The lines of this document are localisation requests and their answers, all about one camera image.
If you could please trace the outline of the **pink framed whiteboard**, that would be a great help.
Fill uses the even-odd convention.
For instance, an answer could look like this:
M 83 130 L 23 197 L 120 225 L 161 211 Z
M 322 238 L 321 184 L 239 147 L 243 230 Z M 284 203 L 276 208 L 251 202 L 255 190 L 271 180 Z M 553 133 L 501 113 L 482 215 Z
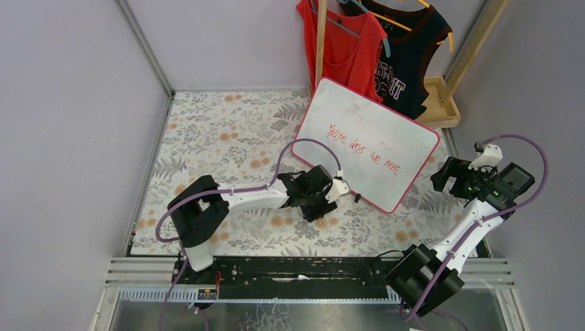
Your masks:
M 329 78 L 319 81 L 292 153 L 331 174 L 387 214 L 439 145 L 439 134 Z

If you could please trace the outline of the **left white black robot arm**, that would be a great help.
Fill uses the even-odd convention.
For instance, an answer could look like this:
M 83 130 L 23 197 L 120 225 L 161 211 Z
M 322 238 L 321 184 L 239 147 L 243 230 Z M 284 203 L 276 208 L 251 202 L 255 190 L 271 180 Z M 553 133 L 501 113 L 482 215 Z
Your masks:
M 252 187 L 221 185 L 206 175 L 168 204 L 168 216 L 177 231 L 190 268 L 200 272 L 214 263 L 210 238 L 227 217 L 263 208 L 299 208 L 313 222 L 337 208 L 349 193 L 343 172 L 331 176 L 321 165 L 309 171 L 280 173 L 268 184 Z

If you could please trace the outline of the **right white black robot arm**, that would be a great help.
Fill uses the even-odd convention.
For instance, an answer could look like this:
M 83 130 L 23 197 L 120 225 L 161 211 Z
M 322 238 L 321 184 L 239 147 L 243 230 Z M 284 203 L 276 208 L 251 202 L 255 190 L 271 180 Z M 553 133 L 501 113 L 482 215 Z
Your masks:
M 462 219 L 431 247 L 419 244 L 405 250 L 385 277 L 410 308 L 410 317 L 428 314 L 462 289 L 461 273 L 471 252 L 514 213 L 515 199 L 535 183 L 533 175 L 514 163 L 503 170 L 494 165 L 474 170 L 469 165 L 468 161 L 449 157 L 430 177 L 438 192 L 454 178 L 450 194 L 468 202 Z

